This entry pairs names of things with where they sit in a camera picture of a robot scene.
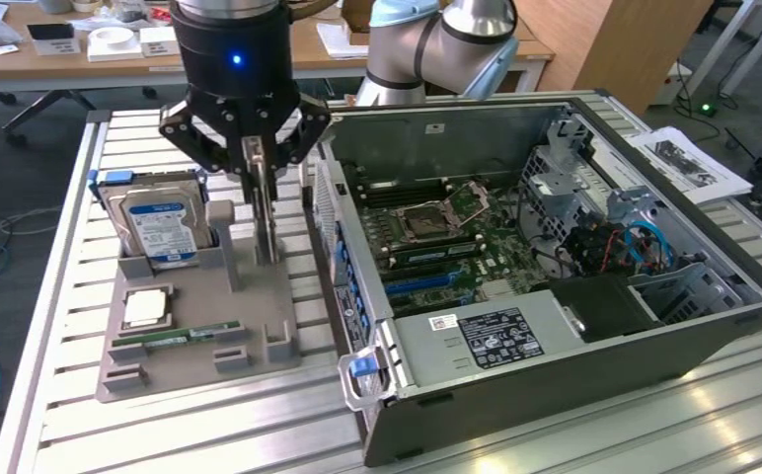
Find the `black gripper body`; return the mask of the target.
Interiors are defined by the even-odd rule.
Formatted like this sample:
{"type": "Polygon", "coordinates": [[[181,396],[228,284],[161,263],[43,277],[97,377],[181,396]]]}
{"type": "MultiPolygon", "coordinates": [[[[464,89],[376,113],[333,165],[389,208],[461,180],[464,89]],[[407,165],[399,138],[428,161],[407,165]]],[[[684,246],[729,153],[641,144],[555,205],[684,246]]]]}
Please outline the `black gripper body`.
{"type": "Polygon", "coordinates": [[[299,96],[288,8],[172,8],[187,79],[184,101],[239,101],[241,138],[264,142],[265,96],[299,96]]]}

